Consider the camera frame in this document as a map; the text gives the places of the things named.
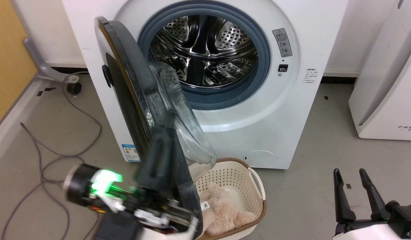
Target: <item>washing machine door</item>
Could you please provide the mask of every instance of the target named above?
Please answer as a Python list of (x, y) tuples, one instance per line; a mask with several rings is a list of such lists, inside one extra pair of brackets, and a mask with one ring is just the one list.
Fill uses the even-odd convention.
[[(194, 181), (215, 165), (216, 156), (183, 95), (175, 70), (164, 63), (148, 63), (121, 22), (103, 17), (96, 20), (99, 48), (106, 62), (102, 70), (108, 86), (115, 90), (140, 159), (148, 153), (155, 125), (163, 122), (168, 109), (175, 109), (180, 143), (175, 146), (175, 197), (182, 207), (201, 212)], [(196, 237), (203, 227), (201, 214), (198, 219)]]

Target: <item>energy label sticker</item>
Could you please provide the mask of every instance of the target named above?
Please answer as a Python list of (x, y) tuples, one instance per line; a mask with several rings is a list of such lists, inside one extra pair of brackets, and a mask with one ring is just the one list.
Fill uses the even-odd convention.
[(129, 162), (140, 162), (139, 154), (134, 145), (131, 144), (122, 144), (124, 153)]

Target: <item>gray floor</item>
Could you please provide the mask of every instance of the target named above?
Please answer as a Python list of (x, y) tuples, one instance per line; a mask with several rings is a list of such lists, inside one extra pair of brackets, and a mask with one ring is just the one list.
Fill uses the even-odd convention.
[[(93, 85), (82, 79), (83, 91), (73, 102), (96, 117), (103, 126), (99, 141), (83, 154), (87, 163), (122, 173), (123, 186), (131, 184), (135, 164), (122, 161), (120, 151), (106, 120)], [(25, 124), (37, 138), (61, 153), (75, 153), (93, 140), (98, 127), (65, 102), (60, 86), (44, 92), (40, 104)], [(411, 142), (365, 140), (356, 135), (347, 100), (351, 85), (321, 85), (289, 170), (262, 170), (268, 211), (265, 219), (245, 239), (310, 240), (330, 239), (335, 229), (332, 170), (341, 170), (346, 194), (358, 218), (369, 218), (370, 207), (359, 180), (358, 169), (365, 168), (385, 201), (396, 199), (411, 204)], [(41, 147), (43, 160), (56, 156)], [(53, 166), (46, 176), (63, 179), (77, 162), (65, 160)], [(38, 158), (29, 136), (18, 137), (0, 160), (0, 234), (14, 206), (39, 182)], [(49, 186), (63, 199), (61, 189)], [(67, 239), (80, 240), (95, 220), (93, 212), (65, 204), (71, 215)], [(66, 217), (46, 193), (37, 190), (21, 206), (9, 226), (6, 239), (60, 239)]]

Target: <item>green led light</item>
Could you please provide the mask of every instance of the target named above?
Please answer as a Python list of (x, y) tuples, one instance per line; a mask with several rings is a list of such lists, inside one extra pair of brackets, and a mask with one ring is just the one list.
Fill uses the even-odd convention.
[(91, 189), (93, 193), (106, 193), (115, 181), (122, 182), (123, 176), (110, 170), (101, 170), (100, 173), (97, 174)]

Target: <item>warning label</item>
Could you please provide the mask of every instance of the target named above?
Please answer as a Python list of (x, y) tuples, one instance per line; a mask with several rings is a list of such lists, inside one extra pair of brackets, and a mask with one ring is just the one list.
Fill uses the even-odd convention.
[(132, 144), (122, 144), (123, 151), (127, 157), (127, 161), (129, 162), (140, 162), (139, 154), (137, 154), (137, 150), (134, 145)]
[(303, 78), (304, 83), (315, 83), (318, 78), (318, 71), (316, 68), (306, 69), (305, 77)]
[(277, 40), (278, 46), (280, 48), (281, 57), (285, 58), (292, 56), (293, 53), (291, 52), (290, 41), (288, 40), (285, 29), (276, 29), (273, 30), (272, 33), (274, 34), (275, 39)]

